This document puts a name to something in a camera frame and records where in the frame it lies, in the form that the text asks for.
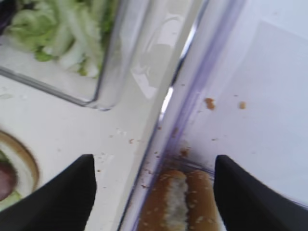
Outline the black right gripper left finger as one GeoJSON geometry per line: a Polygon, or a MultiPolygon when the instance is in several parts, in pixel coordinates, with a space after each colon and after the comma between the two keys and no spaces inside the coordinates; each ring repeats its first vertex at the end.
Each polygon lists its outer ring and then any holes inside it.
{"type": "Polygon", "coordinates": [[[94,157],[83,154],[40,189],[0,213],[2,231],[83,231],[97,192],[94,157]]]}

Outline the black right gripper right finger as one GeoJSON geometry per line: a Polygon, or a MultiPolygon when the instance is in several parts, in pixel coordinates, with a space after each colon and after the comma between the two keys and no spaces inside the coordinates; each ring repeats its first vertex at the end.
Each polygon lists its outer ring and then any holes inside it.
{"type": "Polygon", "coordinates": [[[273,191],[226,155],[215,161],[214,197],[228,231],[306,231],[308,210],[273,191]]]}

